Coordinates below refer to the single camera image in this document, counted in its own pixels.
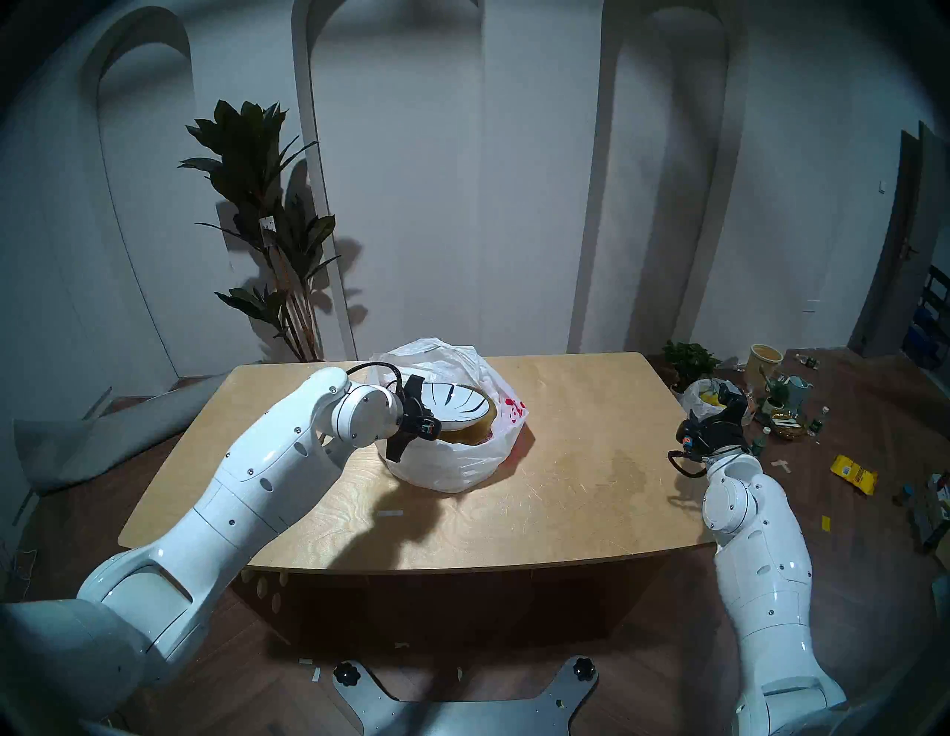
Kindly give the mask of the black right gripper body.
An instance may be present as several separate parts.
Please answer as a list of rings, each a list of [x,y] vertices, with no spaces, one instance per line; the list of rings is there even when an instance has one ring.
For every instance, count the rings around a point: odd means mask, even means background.
[[[741,421],[735,422],[720,412],[700,420],[691,413],[677,429],[675,439],[680,444],[674,451],[675,459],[705,461],[723,453],[748,454]]]

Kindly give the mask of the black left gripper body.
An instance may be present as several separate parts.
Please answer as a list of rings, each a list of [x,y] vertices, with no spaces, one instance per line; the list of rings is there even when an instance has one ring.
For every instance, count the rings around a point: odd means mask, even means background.
[[[442,422],[432,410],[412,400],[412,378],[398,378],[395,383],[394,394],[401,402],[402,413],[398,417],[397,432],[387,439],[388,461],[401,461],[413,440],[435,441],[442,433]]]

